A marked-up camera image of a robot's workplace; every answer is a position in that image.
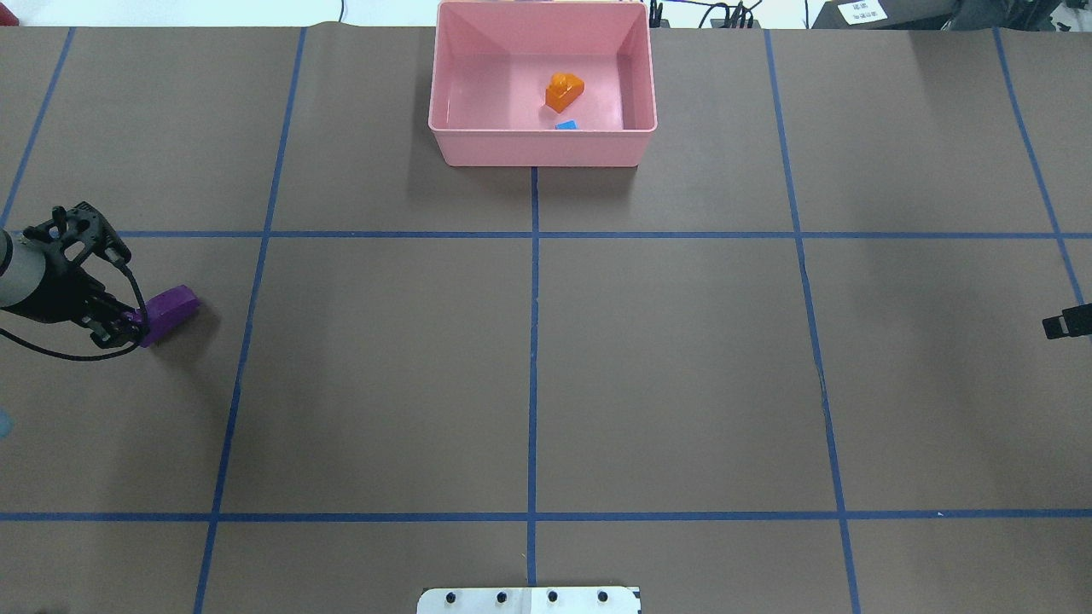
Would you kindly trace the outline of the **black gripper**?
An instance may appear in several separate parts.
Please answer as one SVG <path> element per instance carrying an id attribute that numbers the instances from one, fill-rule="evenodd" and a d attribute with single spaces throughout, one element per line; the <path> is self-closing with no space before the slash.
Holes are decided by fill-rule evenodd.
<path id="1" fill-rule="evenodd" d="M 96 206 L 90 202 L 54 206 L 51 219 L 23 231 L 22 245 L 44 262 L 38 284 L 22 300 L 23 317 L 44 324 L 70 321 L 85 327 L 99 349 L 140 345 L 147 338 L 142 314 L 117 300 L 83 268 L 93 255 L 117 269 L 124 269 L 132 258 Z"/>

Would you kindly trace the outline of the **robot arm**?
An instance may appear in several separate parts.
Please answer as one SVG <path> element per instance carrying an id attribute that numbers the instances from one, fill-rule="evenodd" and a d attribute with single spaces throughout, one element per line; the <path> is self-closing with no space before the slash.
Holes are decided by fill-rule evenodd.
<path id="1" fill-rule="evenodd" d="M 95 256 L 129 281 L 136 297 L 131 307 L 112 296 L 83 268 Z M 68 355 L 32 345 L 10 332 L 17 345 L 70 361 L 109 359 L 130 352 L 151 333 L 151 318 L 129 263 L 132 253 L 105 215 L 87 202 L 54 206 L 50 219 L 19 234 L 3 232 L 1 307 L 40 324 L 71 322 L 90 331 L 100 355 Z"/>

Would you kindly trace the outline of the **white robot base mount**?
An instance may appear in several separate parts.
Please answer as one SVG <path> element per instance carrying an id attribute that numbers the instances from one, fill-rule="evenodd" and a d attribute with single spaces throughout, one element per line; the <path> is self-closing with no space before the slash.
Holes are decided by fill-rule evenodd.
<path id="1" fill-rule="evenodd" d="M 640 589 L 625 586 L 437 588 L 417 613 L 641 613 Z"/>

